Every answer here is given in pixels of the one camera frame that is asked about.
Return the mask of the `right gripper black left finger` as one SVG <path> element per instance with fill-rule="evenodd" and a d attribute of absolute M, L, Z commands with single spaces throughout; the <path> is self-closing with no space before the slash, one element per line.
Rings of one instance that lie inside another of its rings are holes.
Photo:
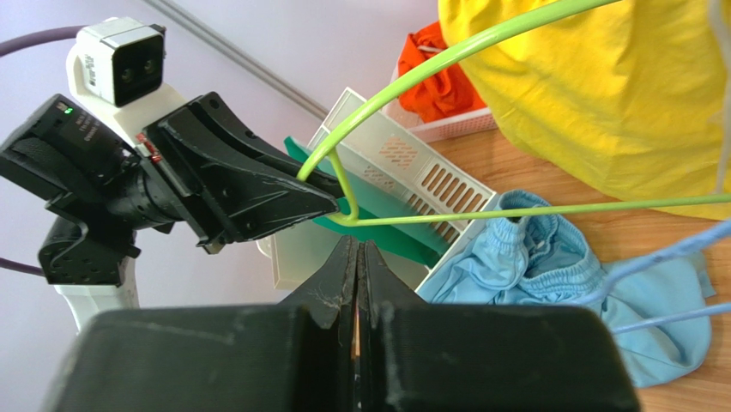
<path fill-rule="evenodd" d="M 351 411 L 359 243 L 271 305 L 128 309 L 95 316 L 45 411 Z"/>

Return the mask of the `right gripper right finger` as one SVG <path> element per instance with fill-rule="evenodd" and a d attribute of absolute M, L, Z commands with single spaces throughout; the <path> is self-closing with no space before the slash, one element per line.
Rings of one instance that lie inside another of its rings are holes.
<path fill-rule="evenodd" d="M 359 247 L 365 411 L 637 411 L 608 329 L 576 306 L 428 304 Z"/>

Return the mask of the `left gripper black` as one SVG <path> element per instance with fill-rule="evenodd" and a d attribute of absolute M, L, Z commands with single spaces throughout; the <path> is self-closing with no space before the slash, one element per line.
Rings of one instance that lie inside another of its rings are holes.
<path fill-rule="evenodd" d="M 208 254 L 340 211 L 343 190 L 248 128 L 210 92 L 147 125 L 143 167 Z"/>

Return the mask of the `green hanger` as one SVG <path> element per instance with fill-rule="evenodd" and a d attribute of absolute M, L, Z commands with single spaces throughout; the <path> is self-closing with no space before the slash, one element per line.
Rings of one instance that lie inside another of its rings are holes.
<path fill-rule="evenodd" d="M 383 88 L 372 98 L 357 108 L 351 115 L 342 120 L 312 151 L 304 165 L 299 169 L 297 179 L 305 182 L 315 171 L 316 167 L 325 159 L 329 159 L 335 170 L 335 176 L 350 213 L 341 212 L 327 216 L 328 219 L 344 227 L 374 227 L 388 225 L 409 225 L 435 222 L 473 221 L 500 217 L 519 217 L 535 215 L 571 215 L 601 213 L 609 211 L 624 211 L 633 209 L 669 209 L 673 207 L 690 207 L 703 204 L 728 203 L 730 195 L 713 194 L 695 197 L 676 197 L 652 199 L 635 202 L 592 203 L 567 206 L 551 206 L 542 208 L 508 209 L 501 211 L 462 212 L 441 215 L 414 215 L 397 216 L 363 220 L 359 217 L 359 205 L 348 181 L 347 174 L 337 153 L 337 146 L 351 132 L 355 131 L 368 118 L 376 114 L 386 104 L 399 97 L 419 82 L 446 69 L 462 60 L 481 52 L 517 35 L 526 33 L 539 27 L 544 27 L 564 18 L 582 14 L 588 10 L 608 5 L 608 1 L 555 1 L 538 9 L 500 22 L 494 27 L 471 36 L 464 41 L 440 52 L 436 57 L 428 59 L 423 64 L 409 71 Z"/>

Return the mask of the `light blue shorts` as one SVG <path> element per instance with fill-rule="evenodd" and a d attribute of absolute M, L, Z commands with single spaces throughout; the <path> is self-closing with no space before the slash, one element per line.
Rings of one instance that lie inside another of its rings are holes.
<path fill-rule="evenodd" d="M 600 288 L 619 262 L 602 263 L 582 232 L 560 215 L 490 219 L 419 288 L 430 303 L 554 305 Z M 641 330 L 646 319 L 704 308 L 714 294 L 701 252 L 654 265 L 617 282 L 591 309 L 614 331 L 632 383 L 662 385 L 697 370 L 712 341 L 695 318 Z"/>

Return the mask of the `orange shorts front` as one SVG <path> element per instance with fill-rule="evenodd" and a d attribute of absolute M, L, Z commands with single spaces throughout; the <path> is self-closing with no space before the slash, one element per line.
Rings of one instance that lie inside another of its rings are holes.
<path fill-rule="evenodd" d="M 436 21 L 407 35 L 397 62 L 399 76 L 436 57 L 447 49 L 442 30 Z M 419 82 L 399 97 L 399 104 L 431 123 L 486 108 L 471 81 L 457 64 L 440 70 Z"/>

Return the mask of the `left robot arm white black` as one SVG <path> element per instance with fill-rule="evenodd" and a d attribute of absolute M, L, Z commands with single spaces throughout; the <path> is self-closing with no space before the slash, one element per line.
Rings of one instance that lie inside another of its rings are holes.
<path fill-rule="evenodd" d="M 133 142 L 61 94 L 1 148 L 1 174 L 41 198 L 56 220 L 39 249 L 41 275 L 76 325 L 139 305 L 136 235 L 178 222 L 209 254 L 330 215 L 343 197 L 251 131 L 215 92 L 145 126 Z"/>

